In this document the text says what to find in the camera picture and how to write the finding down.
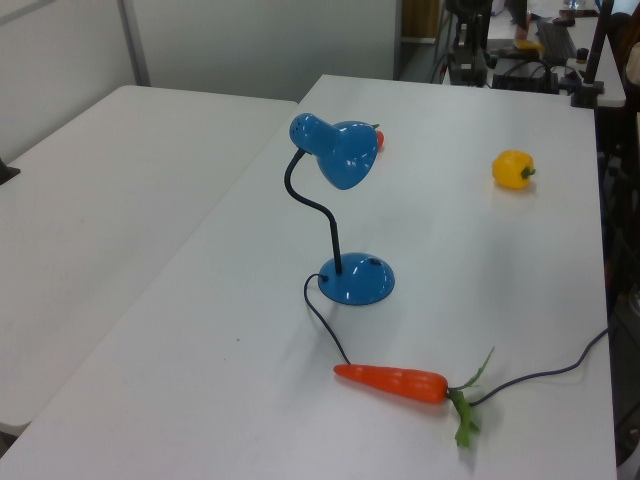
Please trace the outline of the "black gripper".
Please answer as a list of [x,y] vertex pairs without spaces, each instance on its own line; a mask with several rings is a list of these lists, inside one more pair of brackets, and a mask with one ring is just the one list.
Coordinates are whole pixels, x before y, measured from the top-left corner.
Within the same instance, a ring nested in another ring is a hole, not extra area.
[[465,86],[466,80],[458,70],[470,71],[471,86],[485,86],[487,65],[485,50],[489,28],[489,14],[473,14],[469,17],[457,16],[455,36],[448,52],[450,84]]

